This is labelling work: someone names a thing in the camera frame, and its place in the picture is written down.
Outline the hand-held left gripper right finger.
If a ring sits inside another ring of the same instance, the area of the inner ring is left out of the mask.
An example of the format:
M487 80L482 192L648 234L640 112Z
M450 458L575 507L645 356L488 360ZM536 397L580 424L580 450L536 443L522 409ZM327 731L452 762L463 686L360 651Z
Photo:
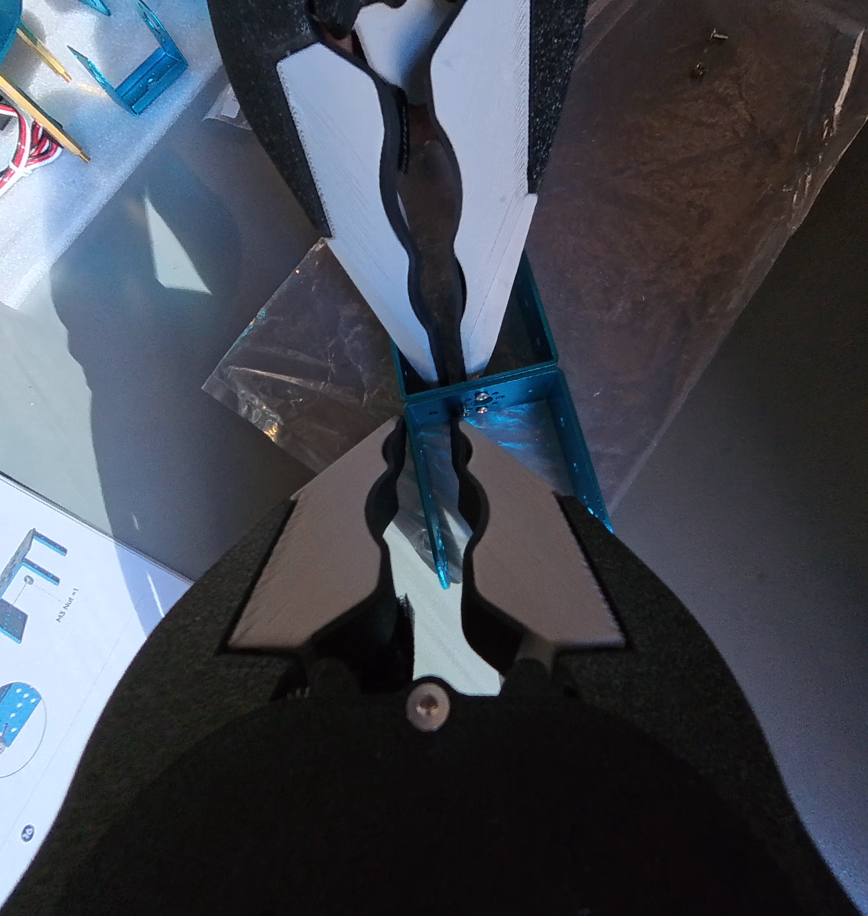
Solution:
M625 636L549 486L464 420L456 422L463 634L499 673L520 658L619 649Z

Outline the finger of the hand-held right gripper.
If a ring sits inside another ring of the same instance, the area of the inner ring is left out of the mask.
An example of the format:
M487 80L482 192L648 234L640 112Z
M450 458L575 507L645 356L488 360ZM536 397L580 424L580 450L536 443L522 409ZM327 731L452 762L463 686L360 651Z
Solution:
M420 289L417 246L396 179L406 153L404 94L411 64L392 39L360 38L354 55L310 29L277 65L329 246L376 317L425 380L446 365Z
M469 374L496 347L537 202L527 177L530 18L528 1L460 2L429 49L429 101L462 185L453 248Z

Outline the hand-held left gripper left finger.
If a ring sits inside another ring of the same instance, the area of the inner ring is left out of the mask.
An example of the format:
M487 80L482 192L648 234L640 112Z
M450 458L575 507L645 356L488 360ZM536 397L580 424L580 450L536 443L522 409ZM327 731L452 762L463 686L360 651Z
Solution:
M405 421L387 420L296 494L228 647L372 659L399 602L383 533L394 520Z

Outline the blue metal bracket assembly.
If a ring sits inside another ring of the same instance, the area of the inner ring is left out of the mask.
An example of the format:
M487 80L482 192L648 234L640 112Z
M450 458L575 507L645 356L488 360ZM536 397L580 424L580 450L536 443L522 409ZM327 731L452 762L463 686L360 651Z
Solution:
M418 492L397 520L417 523L405 536L414 541L443 589L462 580L468 537L450 464L452 418L467 419L483 430L551 488L577 498L611 530L527 254L520 259L485 375L455 385L426 387L396 345L391 348Z

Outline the small clear plastic bag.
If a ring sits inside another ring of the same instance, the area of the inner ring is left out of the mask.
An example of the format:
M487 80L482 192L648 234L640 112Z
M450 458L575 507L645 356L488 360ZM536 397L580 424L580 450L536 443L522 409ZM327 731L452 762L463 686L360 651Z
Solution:
M325 238L203 389L315 473L403 412L390 339Z

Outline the large clear plastic bag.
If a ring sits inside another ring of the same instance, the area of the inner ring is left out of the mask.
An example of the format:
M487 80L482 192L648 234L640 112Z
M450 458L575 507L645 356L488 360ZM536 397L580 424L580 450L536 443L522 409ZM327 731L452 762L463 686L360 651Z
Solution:
M867 118L868 1L590 3L527 252L609 509Z

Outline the white foam tray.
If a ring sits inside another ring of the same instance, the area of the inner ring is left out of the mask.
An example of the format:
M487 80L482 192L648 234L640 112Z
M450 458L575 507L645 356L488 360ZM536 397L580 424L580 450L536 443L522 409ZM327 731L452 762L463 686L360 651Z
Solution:
M24 2L28 28L72 80L63 81L17 38L2 73L62 123L91 162L63 152L0 200L0 302L11 308L21 305L219 67L205 1L147 5L178 45L188 69L140 116L133 116L106 95L71 48L118 85L157 48L135 2L107 2L109 17L81 2Z

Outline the white instruction sheet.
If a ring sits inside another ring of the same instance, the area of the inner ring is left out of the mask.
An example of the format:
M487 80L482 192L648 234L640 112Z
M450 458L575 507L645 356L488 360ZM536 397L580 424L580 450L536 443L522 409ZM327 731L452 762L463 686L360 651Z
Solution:
M0 474L0 908L187 578Z

